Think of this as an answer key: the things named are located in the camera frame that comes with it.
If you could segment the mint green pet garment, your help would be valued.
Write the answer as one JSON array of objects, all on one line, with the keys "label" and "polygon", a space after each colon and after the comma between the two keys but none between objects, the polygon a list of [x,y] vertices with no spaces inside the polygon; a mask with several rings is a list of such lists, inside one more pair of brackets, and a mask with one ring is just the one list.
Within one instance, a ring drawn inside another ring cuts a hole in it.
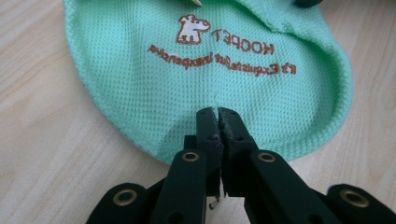
[{"label": "mint green pet garment", "polygon": [[262,149],[326,144],[352,101],[348,58],[317,7],[295,0],[64,0],[79,78],[104,116],[170,162],[196,112],[238,112]]}]

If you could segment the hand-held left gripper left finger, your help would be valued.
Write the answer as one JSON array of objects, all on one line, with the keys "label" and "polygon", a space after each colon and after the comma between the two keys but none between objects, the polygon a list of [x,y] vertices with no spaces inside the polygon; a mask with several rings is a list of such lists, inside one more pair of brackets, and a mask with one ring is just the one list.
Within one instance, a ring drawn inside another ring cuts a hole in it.
[{"label": "hand-held left gripper left finger", "polygon": [[219,197],[220,168],[223,144],[219,127],[212,107],[196,113],[196,135],[186,135],[184,149],[196,149],[206,156],[206,193]]}]

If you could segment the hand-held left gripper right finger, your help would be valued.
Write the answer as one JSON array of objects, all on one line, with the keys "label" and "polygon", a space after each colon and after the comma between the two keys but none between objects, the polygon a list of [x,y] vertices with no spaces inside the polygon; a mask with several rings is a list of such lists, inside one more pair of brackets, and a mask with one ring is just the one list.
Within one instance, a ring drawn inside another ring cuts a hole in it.
[{"label": "hand-held left gripper right finger", "polygon": [[250,153],[257,148],[240,115],[229,108],[219,108],[219,129],[224,145],[221,179],[230,197],[248,193]]}]

